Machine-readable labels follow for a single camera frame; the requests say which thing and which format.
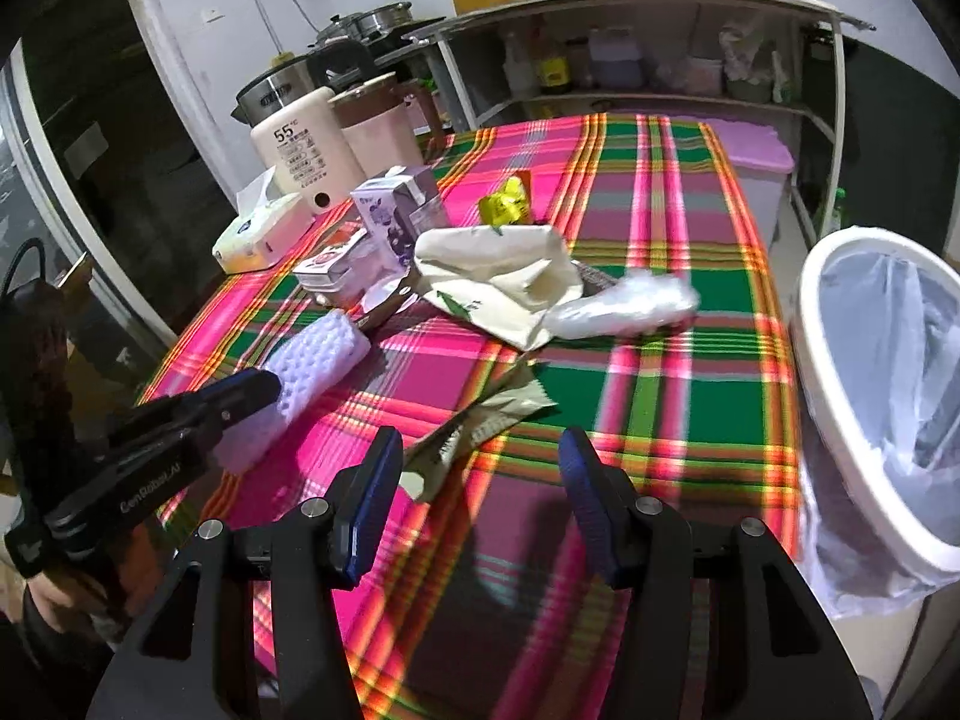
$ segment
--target glass door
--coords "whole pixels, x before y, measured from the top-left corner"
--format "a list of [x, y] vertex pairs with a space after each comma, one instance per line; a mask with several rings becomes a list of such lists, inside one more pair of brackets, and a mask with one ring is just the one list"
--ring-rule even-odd
[[234, 211], [128, 0], [47, 0], [5, 76], [24, 156], [46, 184], [35, 202], [92, 256], [114, 308], [170, 346], [224, 278], [210, 252]]

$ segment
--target brown pitcher lid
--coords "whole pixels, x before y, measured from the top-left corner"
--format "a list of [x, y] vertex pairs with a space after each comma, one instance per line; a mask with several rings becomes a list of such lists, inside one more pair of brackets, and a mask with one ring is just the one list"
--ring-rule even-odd
[[353, 127], [374, 116], [386, 113], [403, 103], [397, 93], [397, 74], [387, 73], [365, 81], [360, 86], [347, 89], [330, 98], [340, 127]]

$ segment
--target blue gripper pad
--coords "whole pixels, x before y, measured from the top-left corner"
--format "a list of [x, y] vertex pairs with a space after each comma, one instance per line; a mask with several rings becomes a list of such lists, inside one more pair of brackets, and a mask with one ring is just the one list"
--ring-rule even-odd
[[624, 586], [624, 566], [618, 560], [616, 544], [629, 531], [630, 514], [582, 428], [564, 430], [558, 449], [560, 478], [590, 564], [609, 586]]
[[340, 558], [336, 568], [352, 586], [373, 567], [402, 469], [400, 431], [380, 428], [363, 463], [354, 469], [333, 521], [333, 538]]

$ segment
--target colorful tablecloth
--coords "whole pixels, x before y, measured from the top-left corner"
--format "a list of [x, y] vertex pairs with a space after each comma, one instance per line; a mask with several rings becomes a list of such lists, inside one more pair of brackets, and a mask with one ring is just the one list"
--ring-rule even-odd
[[[624, 601], [590, 576], [556, 463], [581, 425], [605, 463], [688, 517], [762, 517], [797, 538], [797, 423], [786, 328], [766, 253], [722, 146], [705, 125], [594, 115], [457, 135], [436, 164], [454, 223], [519, 167], [534, 211], [573, 255], [690, 279], [702, 304], [685, 332], [551, 343], [539, 379], [558, 407], [455, 467], [430, 506], [397, 493], [376, 564], [337, 613], [367, 717], [592, 718], [616, 656]], [[147, 396], [194, 389], [267, 359], [318, 317], [283, 266], [227, 281], [184, 332]], [[359, 461], [376, 428], [410, 443], [478, 394], [515, 351], [421, 301], [243, 478], [219, 472], [162, 519], [232, 527], [283, 514]], [[270, 595], [256, 648], [272, 659]]]

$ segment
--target black cable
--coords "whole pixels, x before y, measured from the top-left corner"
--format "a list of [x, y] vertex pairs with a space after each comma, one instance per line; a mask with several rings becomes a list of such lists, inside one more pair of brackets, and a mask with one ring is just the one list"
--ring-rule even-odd
[[7, 275], [3, 279], [3, 288], [0, 289], [0, 300], [6, 298], [10, 292], [11, 281], [13, 281], [13, 274], [16, 273], [16, 269], [20, 265], [20, 261], [23, 259], [24, 255], [32, 248], [37, 250], [37, 255], [40, 257], [40, 280], [47, 280], [47, 256], [46, 252], [43, 249], [43, 242], [40, 238], [27, 238], [18, 250], [16, 254], [13, 255], [13, 259], [10, 261], [10, 267], [7, 269]]

